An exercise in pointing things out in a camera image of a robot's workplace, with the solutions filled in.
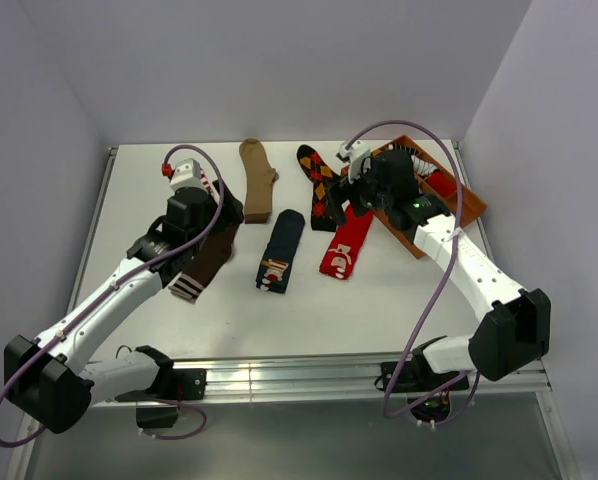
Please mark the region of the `black white striped rolled sock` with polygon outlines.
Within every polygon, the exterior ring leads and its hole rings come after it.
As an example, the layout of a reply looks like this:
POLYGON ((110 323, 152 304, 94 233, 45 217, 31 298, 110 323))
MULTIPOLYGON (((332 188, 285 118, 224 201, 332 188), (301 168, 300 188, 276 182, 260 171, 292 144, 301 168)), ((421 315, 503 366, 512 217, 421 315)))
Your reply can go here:
POLYGON ((396 150, 404 151, 406 154, 408 154, 410 156, 418 156, 420 154, 420 152, 417 148, 414 148, 414 147, 411 147, 408 145, 397 144, 397 143, 390 143, 387 146, 387 149, 390 151, 396 151, 396 150))

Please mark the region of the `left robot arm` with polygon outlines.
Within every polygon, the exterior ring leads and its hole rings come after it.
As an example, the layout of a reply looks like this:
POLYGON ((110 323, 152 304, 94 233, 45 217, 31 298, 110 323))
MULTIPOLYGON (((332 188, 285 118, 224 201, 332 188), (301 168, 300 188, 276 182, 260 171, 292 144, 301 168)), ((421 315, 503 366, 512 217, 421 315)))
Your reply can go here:
POLYGON ((1 397, 54 434, 72 428, 93 405, 129 393, 172 401, 174 363, 151 346, 116 360, 91 363, 99 346, 139 306, 155 296, 198 253, 208 235, 237 227, 242 205, 220 180, 214 193, 182 186, 164 215, 127 250, 110 277, 62 320, 4 349, 1 397))

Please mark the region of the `orange compartment tray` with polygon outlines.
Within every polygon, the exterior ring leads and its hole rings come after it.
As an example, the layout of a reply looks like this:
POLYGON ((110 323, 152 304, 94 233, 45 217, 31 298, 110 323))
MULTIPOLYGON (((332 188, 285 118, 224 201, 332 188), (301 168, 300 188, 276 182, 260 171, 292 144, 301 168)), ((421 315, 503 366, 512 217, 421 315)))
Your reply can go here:
POLYGON ((376 187, 374 208, 371 212, 404 247, 417 259, 425 253, 415 246, 415 229, 430 218, 440 214, 452 214, 459 220, 460 227, 466 227, 478 219, 486 210, 484 203, 474 192, 464 186, 457 176, 435 160, 412 139, 403 135, 373 150, 363 160, 357 160, 341 171, 351 181, 363 176, 376 187), (390 151, 390 143, 417 148, 419 158, 434 163, 446 176, 454 177, 457 191, 447 197, 440 197, 413 171, 411 156, 404 151, 390 151))

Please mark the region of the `tan sock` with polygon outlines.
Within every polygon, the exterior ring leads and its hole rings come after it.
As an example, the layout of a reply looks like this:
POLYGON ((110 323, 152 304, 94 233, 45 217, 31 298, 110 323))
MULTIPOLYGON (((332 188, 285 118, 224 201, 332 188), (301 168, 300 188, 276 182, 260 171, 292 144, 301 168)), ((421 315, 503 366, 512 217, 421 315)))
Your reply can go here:
POLYGON ((272 213, 273 186, 277 172, 270 165, 265 148, 259 140, 244 140, 239 146, 239 154, 246 174, 245 223, 265 224, 272 213))

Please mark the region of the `red white striped sock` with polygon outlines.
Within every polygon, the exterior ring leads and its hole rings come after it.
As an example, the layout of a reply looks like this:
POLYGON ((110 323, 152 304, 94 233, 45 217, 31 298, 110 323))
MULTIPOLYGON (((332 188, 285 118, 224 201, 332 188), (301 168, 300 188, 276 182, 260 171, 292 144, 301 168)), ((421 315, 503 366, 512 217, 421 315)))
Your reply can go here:
POLYGON ((211 182, 209 181, 209 179, 203 169, 200 169, 199 178, 200 178, 200 181, 203 184, 204 188, 206 189, 206 191, 211 196, 214 196, 215 192, 214 192, 213 186, 212 186, 211 182))

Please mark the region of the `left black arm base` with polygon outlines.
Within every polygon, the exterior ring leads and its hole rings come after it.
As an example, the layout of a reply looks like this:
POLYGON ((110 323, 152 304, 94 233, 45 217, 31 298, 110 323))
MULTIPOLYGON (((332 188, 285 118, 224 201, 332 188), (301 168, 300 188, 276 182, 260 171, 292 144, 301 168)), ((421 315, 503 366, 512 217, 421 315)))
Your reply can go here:
POLYGON ((115 397, 117 402, 148 402, 158 404, 157 407, 137 407, 135 419, 139 428, 169 429, 183 415, 179 406, 161 403, 168 401, 197 401, 205 395, 207 371, 201 368, 174 369, 170 379, 164 386, 147 391, 131 391, 115 397))

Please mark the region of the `red rolled sock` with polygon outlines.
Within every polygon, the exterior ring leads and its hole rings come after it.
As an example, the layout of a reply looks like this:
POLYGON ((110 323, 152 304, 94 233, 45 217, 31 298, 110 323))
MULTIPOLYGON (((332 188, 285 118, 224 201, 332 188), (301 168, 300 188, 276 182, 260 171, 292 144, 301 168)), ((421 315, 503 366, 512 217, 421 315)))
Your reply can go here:
POLYGON ((455 178, 448 177, 441 171, 429 175, 425 182, 442 198, 447 198, 457 191, 455 178))

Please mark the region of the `navy blue sock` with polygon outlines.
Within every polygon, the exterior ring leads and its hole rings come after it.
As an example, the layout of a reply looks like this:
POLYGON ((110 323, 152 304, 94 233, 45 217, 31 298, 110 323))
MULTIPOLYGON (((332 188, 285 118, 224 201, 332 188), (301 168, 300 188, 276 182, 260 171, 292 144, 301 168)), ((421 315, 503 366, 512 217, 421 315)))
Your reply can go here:
POLYGON ((258 267, 257 289, 286 292, 304 227, 304 216, 296 210, 286 209, 278 215, 258 267))

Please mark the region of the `white grey striped rolled sock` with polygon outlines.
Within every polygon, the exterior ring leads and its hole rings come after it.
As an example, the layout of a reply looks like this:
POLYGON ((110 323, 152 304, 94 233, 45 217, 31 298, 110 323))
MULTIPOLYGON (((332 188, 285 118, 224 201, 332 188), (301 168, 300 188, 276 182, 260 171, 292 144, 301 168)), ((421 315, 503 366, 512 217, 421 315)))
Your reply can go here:
POLYGON ((413 171, 421 178, 427 178, 439 170, 436 164, 430 163, 416 155, 411 156, 413 171))

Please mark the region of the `brown striped-cuff sock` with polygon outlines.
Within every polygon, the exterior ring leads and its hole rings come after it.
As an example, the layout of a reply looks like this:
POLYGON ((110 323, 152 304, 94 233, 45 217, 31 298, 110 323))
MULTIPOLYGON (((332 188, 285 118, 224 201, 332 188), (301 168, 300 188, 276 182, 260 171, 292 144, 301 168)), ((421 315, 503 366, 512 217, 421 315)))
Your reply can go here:
POLYGON ((169 291, 172 295, 194 304, 233 254, 239 226, 207 237, 198 254, 177 277, 169 291))

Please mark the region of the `red patterned sock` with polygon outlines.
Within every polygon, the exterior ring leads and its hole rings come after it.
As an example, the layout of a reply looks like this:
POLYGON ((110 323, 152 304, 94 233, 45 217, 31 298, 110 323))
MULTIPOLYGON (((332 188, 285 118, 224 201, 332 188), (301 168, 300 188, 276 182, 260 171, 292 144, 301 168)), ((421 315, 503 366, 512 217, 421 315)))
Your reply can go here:
POLYGON ((360 250, 368 234, 373 214, 356 216, 353 208, 345 209, 346 223, 335 232, 319 266, 319 272, 338 280, 347 280, 353 273, 360 250))

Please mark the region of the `black argyle sock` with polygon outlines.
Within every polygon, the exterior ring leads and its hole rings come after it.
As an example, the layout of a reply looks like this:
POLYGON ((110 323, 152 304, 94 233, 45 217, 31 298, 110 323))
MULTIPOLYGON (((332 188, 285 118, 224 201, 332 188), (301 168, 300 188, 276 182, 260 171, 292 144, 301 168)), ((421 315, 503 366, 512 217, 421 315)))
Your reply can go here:
POLYGON ((300 145, 296 156, 302 171, 312 184, 311 229, 313 231, 335 232, 337 224, 328 214, 327 188, 331 183, 338 181, 340 176, 309 145, 300 145))

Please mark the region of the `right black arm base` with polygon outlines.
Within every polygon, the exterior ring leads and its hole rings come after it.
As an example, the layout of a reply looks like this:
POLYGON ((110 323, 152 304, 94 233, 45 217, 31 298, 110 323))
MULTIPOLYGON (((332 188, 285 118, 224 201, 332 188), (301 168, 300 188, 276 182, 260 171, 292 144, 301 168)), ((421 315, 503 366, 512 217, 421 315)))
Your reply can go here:
MULTIPOLYGON (((389 384, 389 380, 392 378, 396 364, 396 361, 382 362, 380 364, 380 375, 374 381, 374 386, 377 390, 381 392, 385 391, 389 384)), ((415 371, 415 367, 411 365, 410 361, 408 361, 399 374, 393 392, 428 393, 443 383, 452 380, 457 375, 457 372, 419 375, 415 371)), ((416 420, 423 422, 429 423, 431 421, 444 421, 450 416, 452 409, 450 393, 452 391, 467 391, 468 389, 469 381, 467 378, 464 378, 446 390, 435 394, 430 399, 412 409, 411 412, 416 420)))

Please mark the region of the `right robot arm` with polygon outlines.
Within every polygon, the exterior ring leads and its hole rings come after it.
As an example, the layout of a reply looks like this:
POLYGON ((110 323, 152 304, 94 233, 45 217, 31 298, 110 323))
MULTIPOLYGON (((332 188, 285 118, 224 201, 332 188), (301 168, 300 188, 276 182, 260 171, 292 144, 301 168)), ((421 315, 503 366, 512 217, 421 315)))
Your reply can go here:
POLYGON ((382 212, 394 229, 443 269, 478 321, 471 335, 442 337, 415 350, 411 370, 417 386, 434 389, 454 371, 476 371, 497 381, 548 353, 547 295, 508 277, 463 232, 441 199, 421 192, 405 150, 374 155, 365 146, 342 145, 337 156, 348 170, 328 190, 335 222, 347 222, 344 203, 357 216, 382 212))

